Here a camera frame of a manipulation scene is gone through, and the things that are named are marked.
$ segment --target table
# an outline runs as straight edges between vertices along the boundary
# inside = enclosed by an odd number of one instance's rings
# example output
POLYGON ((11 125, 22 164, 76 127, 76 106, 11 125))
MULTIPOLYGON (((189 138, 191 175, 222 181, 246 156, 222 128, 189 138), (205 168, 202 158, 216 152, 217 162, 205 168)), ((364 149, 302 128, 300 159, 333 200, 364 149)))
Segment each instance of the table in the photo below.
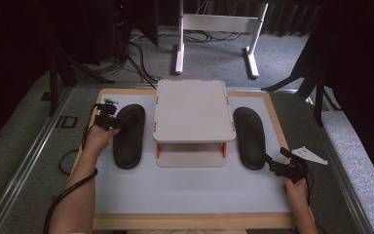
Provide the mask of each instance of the table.
POLYGON ((257 14, 258 18, 194 15, 184 14, 184 0, 180 0, 178 26, 179 43, 177 49, 175 73, 181 74, 183 71, 184 30, 225 31, 251 33, 253 35, 250 46, 245 48, 245 58, 247 59, 250 68, 251 77, 259 77, 259 71, 257 69, 256 59, 254 57, 254 49, 256 48, 257 40, 259 39, 268 4, 261 3, 261 6, 261 10, 257 14))
MULTIPOLYGON (((104 89, 103 95, 155 96, 154 90, 104 89)), ((268 94, 253 92, 228 92, 229 97, 263 98, 279 145, 287 148, 281 125, 268 94)), ((287 213, 236 213, 236 214, 96 214, 93 228, 97 230, 131 229, 251 229, 251 228, 292 228, 292 214, 287 213)))

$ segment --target black cable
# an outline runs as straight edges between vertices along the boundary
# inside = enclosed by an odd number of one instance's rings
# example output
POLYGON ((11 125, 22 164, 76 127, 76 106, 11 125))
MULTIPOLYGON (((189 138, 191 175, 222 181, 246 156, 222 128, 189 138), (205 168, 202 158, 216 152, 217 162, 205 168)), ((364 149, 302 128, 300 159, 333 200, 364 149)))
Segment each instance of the black cable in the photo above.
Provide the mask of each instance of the black cable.
MULTIPOLYGON (((113 64, 107 66, 107 67, 104 67, 104 68, 100 68, 98 70, 93 70, 93 73, 95 74, 98 74, 99 76, 101 76, 102 78, 106 78, 106 77, 109 77, 115 73, 117 73, 118 71, 120 71, 121 68, 123 68, 124 64, 127 62, 127 60, 124 58, 124 59, 121 59, 121 60, 116 60, 113 64), (104 74, 106 72, 111 72, 111 71, 114 71, 110 74, 107 74, 107 75, 101 75, 101 74, 104 74)), ((76 69, 74 67, 72 67, 72 69, 75 71, 75 72, 81 72, 83 73, 80 69, 76 69)))
POLYGON ((139 57, 140 57, 140 66, 139 66, 139 67, 141 68, 141 70, 144 71, 145 75, 147 75, 150 79, 152 79, 152 80, 155 81, 155 82, 158 82, 158 81, 157 81, 156 79, 154 79, 153 76, 151 76, 151 75, 147 72, 147 70, 145 69, 145 65, 144 65, 144 53, 143 53, 141 47, 138 46, 138 45, 136 45, 136 44, 133 43, 133 42, 130 42, 130 45, 136 47, 136 48, 139 50, 139 54, 140 54, 140 56, 139 56, 139 57))
POLYGON ((63 160, 65 160, 66 156, 68 156, 68 155, 71 154, 71 153, 78 152, 78 150, 79 150, 79 149, 73 149, 73 150, 67 152, 66 154, 62 155, 62 157, 60 158, 60 160, 59 160, 59 162, 58 162, 58 168, 59 168, 59 170, 60 170, 63 174, 68 175, 68 176, 71 175, 71 173, 67 172, 66 170, 64 170, 64 169, 62 168, 63 160))
POLYGON ((48 209, 47 215, 45 217, 44 234, 50 233, 51 218, 52 218, 53 213, 54 213, 54 211, 56 209, 56 206, 62 201, 62 199, 64 199, 66 196, 68 196, 71 192, 73 192, 77 188, 79 188, 82 185, 84 185, 86 182, 88 182, 91 179, 93 179, 97 174, 98 174, 98 170, 95 168, 95 170, 93 171, 93 173, 91 175, 89 175, 89 176, 81 179, 80 181, 74 183, 73 185, 71 185, 70 187, 68 187, 67 189, 65 189, 62 193, 60 193, 56 197, 56 199, 53 201, 53 203, 51 204, 50 208, 48 209))
POLYGON ((308 206, 311 206, 311 196, 312 190, 314 189, 314 175, 311 171, 308 171, 308 174, 305 177, 306 184, 308 185, 308 206), (311 181, 308 180, 308 175, 311 175, 311 181))
POLYGON ((189 41, 189 42, 195 42, 195 43, 208 43, 208 42, 219 42, 219 41, 234 41, 234 40, 238 39, 240 36, 242 36, 242 34, 239 33, 239 35, 237 37, 232 38, 232 39, 228 39, 231 36, 233 36, 233 35, 236 34, 236 33, 231 33, 230 35, 228 35, 228 36, 226 36, 224 38, 217 38, 217 37, 214 37, 209 32, 200 31, 200 30, 190 30, 190 31, 187 31, 186 34, 202 34, 206 38, 206 39, 203 40, 203 39, 197 39, 197 38, 190 37, 190 36, 184 36, 186 39, 188 39, 187 41, 189 41))
POLYGON ((84 149, 85 147, 85 141, 87 140, 87 134, 88 134, 88 127, 90 126, 91 117, 93 116, 93 112, 96 108, 96 104, 93 105, 93 108, 91 108, 90 115, 88 116, 87 125, 84 129, 83 139, 81 140, 81 147, 84 149))
POLYGON ((132 58, 130 56, 128 56, 128 59, 129 59, 130 63, 132 63, 132 65, 134 66, 134 68, 139 71, 139 74, 144 78, 144 80, 147 81, 151 85, 151 87, 153 87, 154 90, 156 90, 156 87, 154 86, 154 84, 142 73, 142 71, 140 70, 140 68, 135 63, 135 61, 132 60, 132 58))

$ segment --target hand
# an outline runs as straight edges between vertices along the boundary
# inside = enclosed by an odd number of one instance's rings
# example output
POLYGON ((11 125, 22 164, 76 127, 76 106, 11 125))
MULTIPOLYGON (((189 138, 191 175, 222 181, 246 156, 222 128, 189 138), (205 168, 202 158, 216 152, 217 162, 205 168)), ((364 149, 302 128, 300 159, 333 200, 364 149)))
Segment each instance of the hand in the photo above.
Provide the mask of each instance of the hand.
POLYGON ((304 178, 296 183, 289 178, 283 177, 286 187, 287 199, 290 208, 295 212, 296 209, 308 206, 308 184, 304 178))
POLYGON ((109 138, 117 134, 119 131, 119 129, 106 131, 98 125, 92 125, 87 134, 84 150, 91 151, 92 153, 99 155, 99 152, 108 146, 109 138))

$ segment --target stand leg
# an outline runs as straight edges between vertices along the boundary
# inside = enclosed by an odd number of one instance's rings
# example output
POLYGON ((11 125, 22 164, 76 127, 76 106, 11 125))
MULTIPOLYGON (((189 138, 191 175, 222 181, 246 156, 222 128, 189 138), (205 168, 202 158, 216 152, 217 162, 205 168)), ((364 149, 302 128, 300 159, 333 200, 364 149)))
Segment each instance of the stand leg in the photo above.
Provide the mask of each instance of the stand leg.
POLYGON ((65 57, 65 59, 70 63, 72 64, 73 66, 77 67, 78 69, 82 70, 83 72, 85 72, 86 74, 88 74, 89 76, 93 77, 96 81, 100 82, 100 83, 104 83, 104 84, 114 84, 114 81, 111 81, 111 80, 108 80, 108 79, 105 79, 103 77, 100 77, 98 76, 97 74, 95 74, 93 71, 91 71, 90 69, 88 69, 86 66, 84 66, 81 62, 75 60, 73 57, 69 56, 67 53, 65 53, 64 51, 62 51, 62 54, 63 56, 65 57))
POLYGON ((323 123, 321 122, 321 110, 323 106, 324 79, 325 75, 323 73, 318 74, 317 94, 315 101, 315 119, 318 121, 318 125, 321 127, 323 127, 323 123))
POLYGON ((179 12, 179 19, 178 19, 179 42, 178 42, 178 50, 177 50, 177 59, 175 62, 175 73, 177 74, 181 74, 183 72, 183 61, 184 61, 183 16, 184 16, 184 1, 180 0, 180 12, 179 12))
POLYGON ((305 75, 305 79, 297 90, 296 94, 300 98, 308 98, 315 87, 318 85, 319 80, 321 79, 321 74, 312 70, 311 72, 305 75))
POLYGON ((262 11, 261 14, 258 14, 258 22, 256 24, 256 29, 253 34, 253 38, 251 39, 251 43, 249 47, 245 48, 246 58, 248 61, 248 65, 250 67, 250 73, 252 78, 259 77, 259 71, 257 70, 256 59, 254 57, 254 49, 256 48, 257 40, 259 39, 260 31, 262 29, 263 20, 266 15, 267 7, 269 4, 261 4, 262 11))
POLYGON ((284 86, 292 83, 293 81, 296 81, 297 79, 306 76, 309 72, 310 72, 310 69, 305 69, 304 71, 298 72, 297 74, 291 74, 289 77, 279 81, 277 84, 266 87, 266 88, 262 88, 261 90, 266 91, 266 92, 277 91, 278 89, 283 88, 284 86))
POLYGON ((223 142, 223 158, 226 158, 227 155, 227 143, 223 142))
POLYGON ((159 159, 160 158, 160 144, 157 143, 156 145, 157 145, 156 146, 156 157, 157 159, 159 159))

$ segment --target wooden frame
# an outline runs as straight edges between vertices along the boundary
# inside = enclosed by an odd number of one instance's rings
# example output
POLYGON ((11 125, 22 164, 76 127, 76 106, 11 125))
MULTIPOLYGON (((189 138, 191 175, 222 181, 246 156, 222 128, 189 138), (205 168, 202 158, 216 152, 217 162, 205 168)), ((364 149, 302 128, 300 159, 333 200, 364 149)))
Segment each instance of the wooden frame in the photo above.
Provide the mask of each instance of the wooden frame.
MULTIPOLYGON (((103 95, 142 95, 154 96, 155 90, 141 89, 103 89, 103 95)), ((276 110, 270 96, 262 92, 228 92, 229 97, 255 97, 265 100, 270 118, 281 147, 287 147, 276 110)), ((275 214, 96 214, 93 220, 95 230, 140 230, 140 229, 288 229, 294 227, 293 215, 275 214)))

